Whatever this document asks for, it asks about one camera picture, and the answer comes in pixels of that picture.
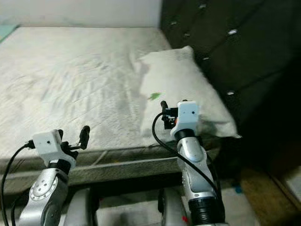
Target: white mattress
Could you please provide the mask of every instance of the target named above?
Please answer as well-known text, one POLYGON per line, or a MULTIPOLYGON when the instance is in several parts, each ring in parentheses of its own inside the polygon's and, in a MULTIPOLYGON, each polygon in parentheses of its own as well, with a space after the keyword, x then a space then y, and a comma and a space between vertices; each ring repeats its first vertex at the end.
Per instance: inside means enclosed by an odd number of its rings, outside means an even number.
POLYGON ((146 100, 131 61, 168 48, 155 28, 18 28, 0 44, 0 158, 41 131, 75 142, 84 125, 89 150, 154 143, 140 135, 146 100))

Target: white wall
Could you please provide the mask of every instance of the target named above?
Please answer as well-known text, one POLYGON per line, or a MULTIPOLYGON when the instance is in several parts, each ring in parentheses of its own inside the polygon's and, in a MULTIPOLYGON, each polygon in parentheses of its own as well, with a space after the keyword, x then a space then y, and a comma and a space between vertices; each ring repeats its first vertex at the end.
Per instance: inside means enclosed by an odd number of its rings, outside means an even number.
POLYGON ((0 0, 0 24, 157 27, 161 0, 0 0))

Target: red marking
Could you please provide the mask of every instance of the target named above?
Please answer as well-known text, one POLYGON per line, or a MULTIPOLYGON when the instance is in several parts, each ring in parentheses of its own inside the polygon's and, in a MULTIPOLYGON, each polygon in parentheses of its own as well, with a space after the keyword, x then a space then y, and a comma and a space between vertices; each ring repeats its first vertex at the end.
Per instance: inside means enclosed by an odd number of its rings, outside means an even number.
POLYGON ((188 218, 186 216, 182 216, 182 220, 186 223, 188 223, 188 218))

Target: green leaf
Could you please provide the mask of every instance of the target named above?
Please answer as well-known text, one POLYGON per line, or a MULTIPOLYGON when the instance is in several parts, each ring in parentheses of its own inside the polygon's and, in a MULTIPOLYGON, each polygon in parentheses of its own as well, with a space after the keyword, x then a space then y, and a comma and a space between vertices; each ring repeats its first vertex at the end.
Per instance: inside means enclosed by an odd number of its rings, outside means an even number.
POLYGON ((152 93, 151 96, 148 98, 148 100, 154 100, 157 99, 161 93, 152 93))

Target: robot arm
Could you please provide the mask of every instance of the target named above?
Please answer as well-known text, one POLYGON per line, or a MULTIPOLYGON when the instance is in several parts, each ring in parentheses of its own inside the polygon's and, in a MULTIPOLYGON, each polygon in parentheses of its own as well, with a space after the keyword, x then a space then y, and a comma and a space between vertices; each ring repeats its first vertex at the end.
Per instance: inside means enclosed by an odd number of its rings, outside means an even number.
MULTIPOLYGON (((177 108, 168 108, 161 102, 165 129, 177 141, 178 152, 199 168, 212 182, 213 177, 207 166, 207 154, 195 137, 198 123, 198 106, 195 101, 182 101, 177 108)), ((191 166, 178 159, 182 170, 182 183, 189 201, 192 225, 225 225, 224 207, 219 194, 191 166)))
POLYGON ((63 131, 53 130, 33 136, 35 148, 44 160, 44 169, 29 191, 29 200, 21 213, 19 226, 57 226, 61 208, 68 193, 68 174, 76 164, 77 151, 86 149, 89 126, 85 126, 79 142, 69 145, 62 142, 63 131))

